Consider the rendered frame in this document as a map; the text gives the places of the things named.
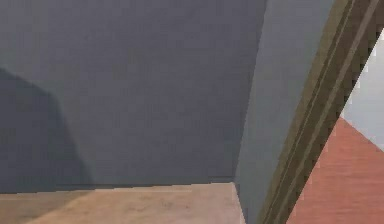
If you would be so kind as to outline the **brown wooden door frame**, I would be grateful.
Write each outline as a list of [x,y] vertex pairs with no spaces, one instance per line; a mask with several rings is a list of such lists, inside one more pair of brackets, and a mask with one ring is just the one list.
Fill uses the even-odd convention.
[[335,0],[266,199],[252,224],[285,224],[384,29],[384,0]]

